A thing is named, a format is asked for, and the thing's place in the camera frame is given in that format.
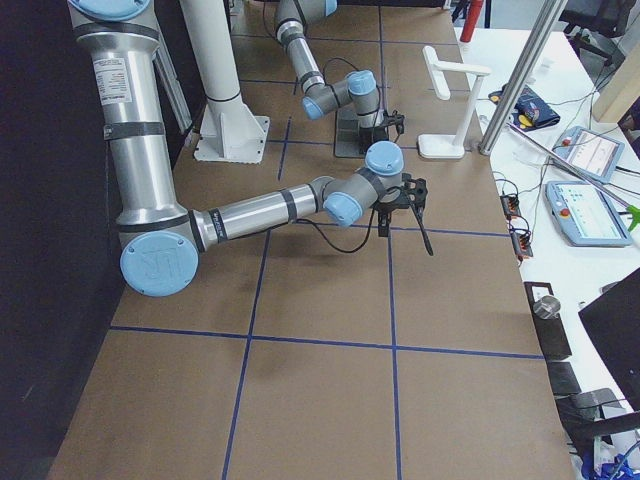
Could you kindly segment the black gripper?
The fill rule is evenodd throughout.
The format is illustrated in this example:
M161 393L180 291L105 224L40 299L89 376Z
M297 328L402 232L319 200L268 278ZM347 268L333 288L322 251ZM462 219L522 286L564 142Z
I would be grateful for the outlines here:
M393 211L410 209L418 224L427 254L433 256L434 250L423 222L428 195L427 181L423 178L413 178L409 173L402 173L401 184L390 187L387 194L391 196L389 201L378 201L374 204L374 210L378 213L378 236L389 236Z
M396 131L396 137L393 142L396 142L405 131L405 116L394 110L391 114L387 110L381 112L382 118L380 122L373 127L359 127L358 128L358 141L360 143L376 143L378 141L387 141L389 139L389 128L394 127Z

